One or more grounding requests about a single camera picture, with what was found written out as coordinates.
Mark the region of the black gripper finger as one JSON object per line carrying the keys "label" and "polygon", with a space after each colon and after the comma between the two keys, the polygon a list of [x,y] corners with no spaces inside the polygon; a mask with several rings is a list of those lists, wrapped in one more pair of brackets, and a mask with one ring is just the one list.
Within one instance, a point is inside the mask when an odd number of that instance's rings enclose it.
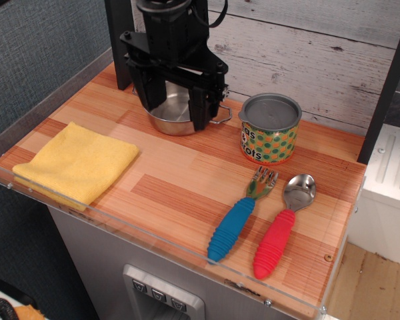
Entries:
{"label": "black gripper finger", "polygon": [[189,116],[195,131],[202,131],[209,123],[221,124],[229,120],[229,115],[221,120],[214,120],[217,116],[220,102],[228,96],[228,85],[214,86],[196,84],[189,88]]}
{"label": "black gripper finger", "polygon": [[165,79],[152,65],[139,64],[132,58],[126,64],[142,106],[151,112],[167,99]]}

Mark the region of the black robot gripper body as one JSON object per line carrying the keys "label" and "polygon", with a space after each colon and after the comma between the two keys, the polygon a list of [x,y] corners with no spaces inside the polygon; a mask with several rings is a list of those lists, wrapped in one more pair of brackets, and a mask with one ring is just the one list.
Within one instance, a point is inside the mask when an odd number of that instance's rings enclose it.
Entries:
{"label": "black robot gripper body", "polygon": [[229,68],[207,46],[209,32],[224,20],[228,4],[214,22],[207,1],[137,1],[145,29],[125,31],[120,40],[126,59],[156,67],[165,81],[190,88],[196,84],[226,84]]}

